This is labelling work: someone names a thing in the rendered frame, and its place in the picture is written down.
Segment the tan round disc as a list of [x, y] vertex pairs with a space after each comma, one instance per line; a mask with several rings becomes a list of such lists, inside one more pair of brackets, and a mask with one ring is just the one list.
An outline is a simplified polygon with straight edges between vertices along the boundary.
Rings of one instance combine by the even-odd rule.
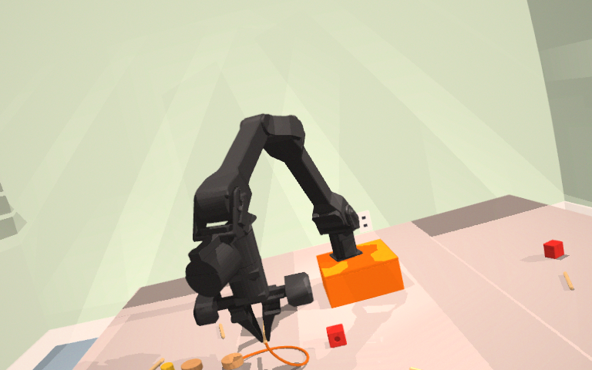
[[182, 370], [202, 370], [203, 365], [198, 358], [188, 360], [181, 365]]

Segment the round wooden button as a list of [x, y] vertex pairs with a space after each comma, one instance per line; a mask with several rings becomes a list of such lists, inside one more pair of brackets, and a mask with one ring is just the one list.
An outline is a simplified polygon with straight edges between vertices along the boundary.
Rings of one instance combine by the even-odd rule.
[[224, 369], [232, 370], [237, 367], [241, 367], [244, 363], [244, 360], [242, 354], [236, 352], [223, 357], [221, 363]]

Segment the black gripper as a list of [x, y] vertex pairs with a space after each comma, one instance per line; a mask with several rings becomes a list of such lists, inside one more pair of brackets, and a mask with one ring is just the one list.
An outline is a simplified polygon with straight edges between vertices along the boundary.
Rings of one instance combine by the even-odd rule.
[[217, 311], [228, 309], [230, 321], [242, 325], [260, 343], [263, 335], [252, 304], [262, 303], [265, 337], [270, 341], [274, 318], [281, 313], [280, 299], [287, 297], [288, 304], [294, 307], [314, 301], [310, 278], [305, 272], [284, 276], [284, 285], [267, 285], [261, 257], [252, 265], [240, 268], [228, 284], [231, 296], [222, 298], [221, 293], [212, 298], [197, 295], [193, 309], [197, 325], [215, 324], [220, 318]]

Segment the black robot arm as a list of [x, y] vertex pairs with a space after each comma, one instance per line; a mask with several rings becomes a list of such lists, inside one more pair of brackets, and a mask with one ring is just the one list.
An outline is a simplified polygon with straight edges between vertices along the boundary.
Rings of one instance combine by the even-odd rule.
[[[197, 188], [193, 206], [193, 241], [203, 241], [188, 252], [185, 270], [189, 286], [201, 296], [218, 295], [240, 268], [259, 257], [248, 213], [249, 181], [264, 149], [286, 164], [314, 208], [312, 221], [320, 235], [328, 234], [337, 262], [363, 254], [354, 231], [359, 215], [348, 201], [330, 190], [304, 148], [305, 131], [296, 115], [260, 114], [245, 118], [221, 167]], [[225, 225], [209, 226], [226, 222]]]

